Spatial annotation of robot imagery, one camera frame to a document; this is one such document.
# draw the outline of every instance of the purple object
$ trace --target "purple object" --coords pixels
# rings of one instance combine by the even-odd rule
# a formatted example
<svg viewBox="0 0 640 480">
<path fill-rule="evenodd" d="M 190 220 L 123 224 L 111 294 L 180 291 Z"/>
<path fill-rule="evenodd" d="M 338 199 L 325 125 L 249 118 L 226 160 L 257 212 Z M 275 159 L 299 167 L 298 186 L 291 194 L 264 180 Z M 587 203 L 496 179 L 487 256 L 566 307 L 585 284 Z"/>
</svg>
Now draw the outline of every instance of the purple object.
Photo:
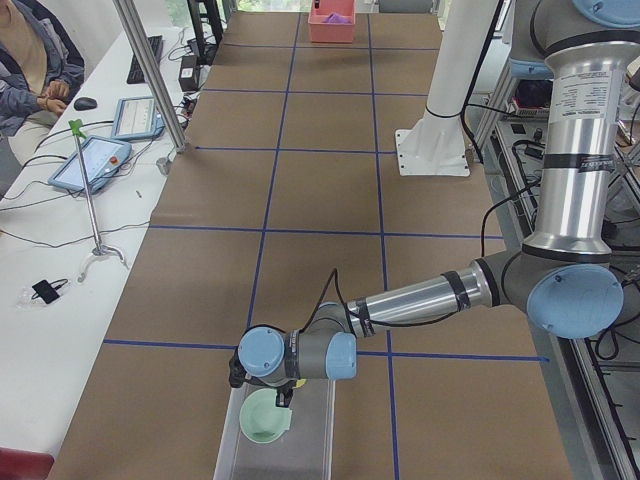
<svg viewBox="0 0 640 480">
<path fill-rule="evenodd" d="M 343 17 L 342 15 L 338 15 L 337 13 L 332 13 L 327 17 L 324 23 L 342 23 L 342 24 L 350 24 L 351 20 L 347 17 Z"/>
</svg>

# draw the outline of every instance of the ur robot arm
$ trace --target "ur robot arm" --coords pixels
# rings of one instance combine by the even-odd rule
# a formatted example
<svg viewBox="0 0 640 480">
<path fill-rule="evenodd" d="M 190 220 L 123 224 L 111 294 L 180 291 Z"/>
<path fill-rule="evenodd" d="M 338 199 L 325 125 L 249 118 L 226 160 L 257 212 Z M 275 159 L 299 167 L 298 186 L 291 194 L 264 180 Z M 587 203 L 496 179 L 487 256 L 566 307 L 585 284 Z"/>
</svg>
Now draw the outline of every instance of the ur robot arm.
<svg viewBox="0 0 640 480">
<path fill-rule="evenodd" d="M 288 405 L 302 378 L 352 378 L 356 338 L 440 319 L 477 305 L 512 304 L 563 338 L 586 338 L 622 309 L 601 239 L 613 171 L 616 116 L 627 65 L 640 56 L 637 0 L 518 0 L 512 57 L 555 81 L 535 230 L 519 251 L 398 290 L 321 306 L 301 330 L 248 330 L 230 362 L 232 387 L 276 388 Z"/>
</svg>

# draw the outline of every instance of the light green bowl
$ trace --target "light green bowl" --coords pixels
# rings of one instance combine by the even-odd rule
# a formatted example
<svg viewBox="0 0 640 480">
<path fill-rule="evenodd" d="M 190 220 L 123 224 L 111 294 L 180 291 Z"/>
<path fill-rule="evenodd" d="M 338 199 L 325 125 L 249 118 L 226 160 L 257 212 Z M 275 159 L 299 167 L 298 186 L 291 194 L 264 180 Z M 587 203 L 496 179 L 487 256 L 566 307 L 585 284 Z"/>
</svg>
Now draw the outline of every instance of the light green bowl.
<svg viewBox="0 0 640 480">
<path fill-rule="evenodd" d="M 276 391 L 262 388 L 249 395 L 240 409 L 240 430 L 255 443 L 271 443 L 289 430 L 291 410 L 276 407 Z"/>
</svg>

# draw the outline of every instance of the green clip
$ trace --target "green clip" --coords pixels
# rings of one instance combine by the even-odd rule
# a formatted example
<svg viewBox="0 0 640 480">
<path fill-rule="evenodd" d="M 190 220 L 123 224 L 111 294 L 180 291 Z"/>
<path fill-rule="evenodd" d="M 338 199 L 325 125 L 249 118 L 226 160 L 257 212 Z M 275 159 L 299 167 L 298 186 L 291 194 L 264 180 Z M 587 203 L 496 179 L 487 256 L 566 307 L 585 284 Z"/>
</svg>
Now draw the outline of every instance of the green clip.
<svg viewBox="0 0 640 480">
<path fill-rule="evenodd" d="M 87 138 L 87 136 L 82 133 L 80 131 L 80 127 L 82 127 L 84 124 L 82 123 L 82 120 L 78 119 L 78 120 L 69 120 L 69 126 L 71 127 L 71 134 L 76 136 L 76 137 L 81 137 L 81 138 Z"/>
</svg>

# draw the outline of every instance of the blue tape grid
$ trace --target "blue tape grid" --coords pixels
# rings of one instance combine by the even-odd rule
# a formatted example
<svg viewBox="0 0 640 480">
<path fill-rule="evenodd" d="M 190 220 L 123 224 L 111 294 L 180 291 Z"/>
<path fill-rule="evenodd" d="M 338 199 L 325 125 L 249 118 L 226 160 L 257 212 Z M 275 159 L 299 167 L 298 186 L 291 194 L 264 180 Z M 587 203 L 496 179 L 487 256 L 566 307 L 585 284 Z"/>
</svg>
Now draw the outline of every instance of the blue tape grid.
<svg viewBox="0 0 640 480">
<path fill-rule="evenodd" d="M 235 345 L 222 345 L 214 343 L 183 343 L 183 342 L 153 342 L 143 340 L 120 340 L 107 338 L 104 340 L 107 345 L 127 345 L 132 347 L 162 347 L 162 348 L 184 348 L 191 350 L 235 350 Z M 512 355 L 468 355 L 456 353 L 419 353 L 419 352 L 379 352 L 358 350 L 361 357 L 397 357 L 397 358 L 433 358 L 445 360 L 487 360 L 487 361 L 509 361 L 525 363 L 549 363 L 547 357 L 535 356 L 512 356 Z"/>
<path fill-rule="evenodd" d="M 395 151 L 380 151 L 379 150 L 379 137 L 378 137 L 378 125 L 376 115 L 376 97 L 377 96 L 402 96 L 402 97 L 423 97 L 425 94 L 413 94 L 413 93 L 376 93 L 375 92 L 375 72 L 373 52 L 374 50 L 415 50 L 415 51 L 437 51 L 437 48 L 374 48 L 371 43 L 371 22 L 370 17 L 367 16 L 367 31 L 368 31 L 368 46 L 367 47 L 335 47 L 335 46 L 303 46 L 298 45 L 298 36 L 300 30 L 300 18 L 302 14 L 298 14 L 298 23 L 296 26 L 295 42 L 293 47 L 278 46 L 278 45 L 238 45 L 229 44 L 228 46 L 247 47 L 247 48 L 285 48 L 291 50 L 291 62 L 289 65 L 289 75 L 287 79 L 286 90 L 244 90 L 244 89 L 215 89 L 205 88 L 204 91 L 208 92 L 238 92 L 238 93 L 280 93 L 284 94 L 284 105 L 282 108 L 282 115 L 280 120 L 280 129 L 278 132 L 278 142 L 276 148 L 243 148 L 243 147 L 208 147 L 208 146 L 196 146 L 199 150 L 230 150 L 230 151 L 269 151 L 274 152 L 274 164 L 271 174 L 269 193 L 267 197 L 267 207 L 263 220 L 262 228 L 235 228 L 235 227 L 205 227 L 205 226 L 177 226 L 177 225 L 151 225 L 150 228 L 154 229 L 181 229 L 181 230 L 210 230 L 210 231 L 236 231 L 236 232 L 254 232 L 260 233 L 260 247 L 258 251 L 258 259 L 256 262 L 256 269 L 254 275 L 254 281 L 251 292 L 251 301 L 249 305 L 249 311 L 247 314 L 247 327 L 251 325 L 253 317 L 253 309 L 255 305 L 255 299 L 257 294 L 257 286 L 260 278 L 260 271 L 262 265 L 262 258 L 264 254 L 264 245 L 266 235 L 269 234 L 314 234 L 314 235 L 367 235 L 367 236 L 379 236 L 380 246 L 382 254 L 382 275 L 384 290 L 388 290 L 388 275 L 387 275 L 387 259 L 386 259 L 386 237 L 418 237 L 418 238 L 452 238 L 452 239 L 479 239 L 479 235 L 466 235 L 466 234 L 434 234 L 434 233 L 401 233 L 401 232 L 386 232 L 384 228 L 384 210 L 383 210 L 383 192 L 382 192 L 382 178 L 381 178 L 381 165 L 380 157 L 385 154 L 395 154 Z M 300 48 L 328 48 L 328 49 L 358 49 L 367 50 L 369 53 L 369 66 L 371 72 L 371 91 L 369 92 L 323 92 L 323 91 L 292 91 L 290 90 L 291 78 L 293 75 L 293 67 L 295 63 L 295 55 L 297 49 Z M 286 149 L 281 148 L 282 135 L 284 130 L 284 124 L 286 120 L 287 101 L 289 95 L 295 94 L 315 94 L 315 95 L 367 95 L 371 97 L 372 101 L 372 113 L 373 113 L 373 131 L 375 139 L 374 151 L 342 151 L 342 150 L 323 150 L 323 149 Z M 378 210 L 380 217 L 380 231 L 378 232 L 358 232 L 358 231 L 322 231 L 322 230 L 295 230 L 295 229 L 269 229 L 267 228 L 269 221 L 269 213 L 271 209 L 271 199 L 276 181 L 276 174 L 278 168 L 278 160 L 280 152 L 314 152 L 314 153 L 363 153 L 374 154 L 376 156 L 376 180 L 378 190 Z M 488 240 L 502 240 L 501 236 L 488 235 Z M 394 378 L 394 358 L 422 358 L 422 359 L 450 359 L 450 360 L 482 360 L 482 361 L 510 361 L 510 362 L 536 362 L 536 363 L 548 363 L 549 359 L 545 357 L 536 356 L 508 356 L 508 355 L 468 355 L 468 354 L 441 354 L 441 353 L 412 353 L 412 352 L 397 352 L 393 350 L 393 337 L 390 331 L 387 334 L 387 350 L 384 352 L 378 351 L 358 351 L 359 356 L 363 357 L 382 357 L 387 358 L 388 366 L 388 378 L 389 378 L 389 396 L 390 396 L 390 421 L 392 432 L 392 447 L 393 447 L 393 466 L 394 466 L 394 478 L 400 480 L 400 460 L 398 449 L 398 432 L 397 432 L 397 412 L 396 412 L 396 395 L 395 395 L 395 378 Z M 220 344 L 202 344 L 202 343 L 181 343 L 181 342 L 153 342 L 153 341 L 136 341 L 136 340 L 120 340 L 120 339 L 105 339 L 105 344 L 108 345 L 127 345 L 137 347 L 161 347 L 161 348 L 183 348 L 183 349 L 205 349 L 205 350 L 221 350 L 231 351 L 235 349 L 233 345 L 220 345 Z"/>
</svg>

